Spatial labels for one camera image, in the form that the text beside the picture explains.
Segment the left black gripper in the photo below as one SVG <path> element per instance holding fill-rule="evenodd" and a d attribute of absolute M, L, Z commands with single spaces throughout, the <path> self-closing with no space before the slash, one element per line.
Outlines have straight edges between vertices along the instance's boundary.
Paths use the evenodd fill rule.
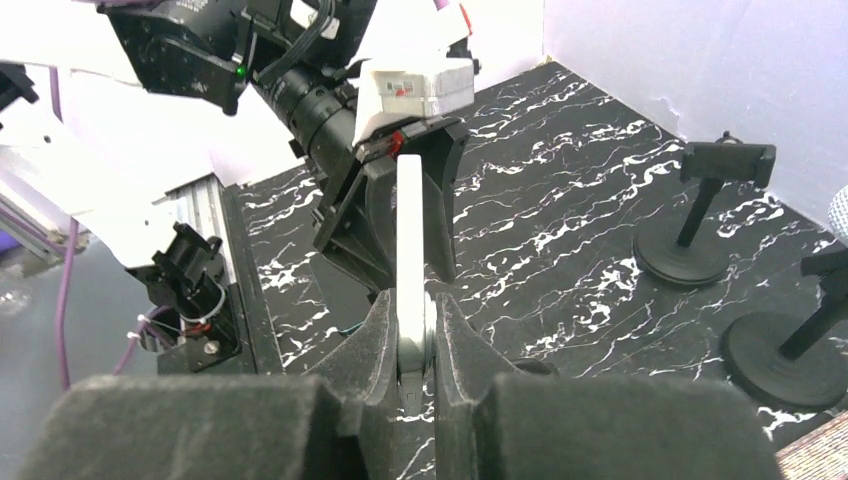
<path fill-rule="evenodd" d="M 454 182 L 469 140 L 463 121 L 406 118 L 358 145 L 353 133 L 358 91 L 299 64 L 256 89 L 290 130 L 322 199 L 312 218 L 315 249 L 372 292 L 394 286 L 396 232 L 392 190 L 397 158 L 417 154 L 423 167 L 424 259 L 437 277 L 456 279 Z"/>

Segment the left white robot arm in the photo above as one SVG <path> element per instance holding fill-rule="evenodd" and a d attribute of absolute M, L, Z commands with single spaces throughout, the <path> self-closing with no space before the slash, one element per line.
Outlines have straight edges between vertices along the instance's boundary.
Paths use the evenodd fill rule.
<path fill-rule="evenodd" d="M 155 293 L 212 286 L 211 249 L 159 205 L 211 149 L 277 161 L 322 198 L 314 247 L 373 292 L 456 278 L 453 192 L 474 100 L 470 25 L 359 58 L 373 1 L 5 1 L 1 165 Z"/>

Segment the black phone silver edge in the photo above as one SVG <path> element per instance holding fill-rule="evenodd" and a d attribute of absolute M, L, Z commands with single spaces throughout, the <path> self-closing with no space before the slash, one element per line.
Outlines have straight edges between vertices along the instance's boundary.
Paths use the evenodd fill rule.
<path fill-rule="evenodd" d="M 398 384 L 404 414 L 416 416 L 433 358 L 434 321 L 425 290 L 423 167 L 415 154 L 397 158 L 396 316 Z"/>

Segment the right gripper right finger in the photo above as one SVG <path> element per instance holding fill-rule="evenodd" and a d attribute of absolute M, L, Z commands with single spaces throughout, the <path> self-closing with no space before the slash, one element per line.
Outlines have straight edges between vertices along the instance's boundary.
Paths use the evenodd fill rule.
<path fill-rule="evenodd" d="M 778 479 L 755 407 L 722 381 L 515 367 L 435 300 L 441 479 Z"/>

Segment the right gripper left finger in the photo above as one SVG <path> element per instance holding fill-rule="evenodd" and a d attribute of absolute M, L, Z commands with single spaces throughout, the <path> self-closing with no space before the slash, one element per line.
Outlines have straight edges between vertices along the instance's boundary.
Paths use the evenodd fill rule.
<path fill-rule="evenodd" d="M 301 375 L 100 376 L 54 407 L 23 479 L 389 479 L 393 291 Z"/>

